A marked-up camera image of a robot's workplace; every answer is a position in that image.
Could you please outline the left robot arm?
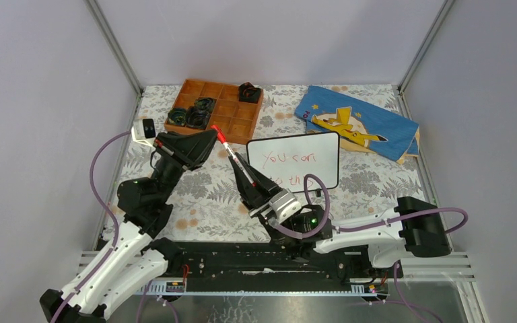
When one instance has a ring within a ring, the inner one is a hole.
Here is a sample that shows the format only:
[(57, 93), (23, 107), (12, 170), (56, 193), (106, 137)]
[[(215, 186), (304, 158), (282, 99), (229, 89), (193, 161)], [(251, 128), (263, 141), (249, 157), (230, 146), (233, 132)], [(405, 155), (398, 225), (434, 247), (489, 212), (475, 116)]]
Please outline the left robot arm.
[(121, 133), (154, 148), (160, 158), (148, 177), (127, 180), (117, 189), (119, 222), (110, 213), (114, 235), (76, 278), (60, 290), (46, 290), (39, 302), (47, 322), (106, 322), (142, 286), (160, 275), (172, 277), (182, 267), (175, 245), (157, 236), (173, 206), (168, 203), (186, 171), (200, 168), (209, 157), (217, 131), (191, 135), (156, 133), (133, 127)]

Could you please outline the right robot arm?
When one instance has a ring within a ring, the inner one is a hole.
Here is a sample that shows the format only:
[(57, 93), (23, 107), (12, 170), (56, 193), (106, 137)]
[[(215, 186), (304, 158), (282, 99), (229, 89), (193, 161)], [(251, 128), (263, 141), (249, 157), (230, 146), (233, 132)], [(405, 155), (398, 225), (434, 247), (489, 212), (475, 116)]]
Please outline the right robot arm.
[(404, 196), (382, 213), (333, 222), (327, 189), (322, 190), (323, 205), (303, 204), (290, 190), (242, 160), (239, 153), (228, 160), (248, 214), (265, 228), (271, 244), (291, 255), (323, 255), (366, 246), (368, 253), (360, 257), (359, 268), (365, 276), (376, 277), (402, 258), (436, 258), (452, 251), (449, 231), (440, 218), (443, 208)]

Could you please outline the white whiteboard black frame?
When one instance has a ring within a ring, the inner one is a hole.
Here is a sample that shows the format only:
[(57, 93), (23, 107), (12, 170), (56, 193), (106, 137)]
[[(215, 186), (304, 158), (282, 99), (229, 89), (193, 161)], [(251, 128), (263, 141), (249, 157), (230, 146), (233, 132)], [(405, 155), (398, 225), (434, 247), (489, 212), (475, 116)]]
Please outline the white whiteboard black frame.
[(253, 139), (246, 144), (248, 163), (282, 188), (292, 192), (318, 190), (306, 174), (328, 188), (339, 184), (339, 135), (335, 132)]

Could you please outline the red white marker pen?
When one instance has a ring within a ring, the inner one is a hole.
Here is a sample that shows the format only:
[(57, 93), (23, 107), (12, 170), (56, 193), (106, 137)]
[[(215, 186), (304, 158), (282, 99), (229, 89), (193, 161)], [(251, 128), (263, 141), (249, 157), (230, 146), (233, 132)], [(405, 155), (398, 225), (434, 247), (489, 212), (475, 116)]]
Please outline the red white marker pen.
[(252, 179), (250, 174), (247, 172), (246, 168), (240, 161), (240, 159), (235, 154), (235, 151), (231, 148), (230, 144), (227, 142), (225, 135), (221, 131), (221, 129), (217, 125), (212, 125), (211, 128), (215, 131), (217, 131), (217, 138), (219, 142), (223, 145), (225, 150), (227, 151), (228, 155), (233, 159), (234, 163), (236, 164), (237, 168), (241, 170), (241, 172), (244, 174), (246, 179), (249, 181), (251, 186), (256, 186), (255, 181)]

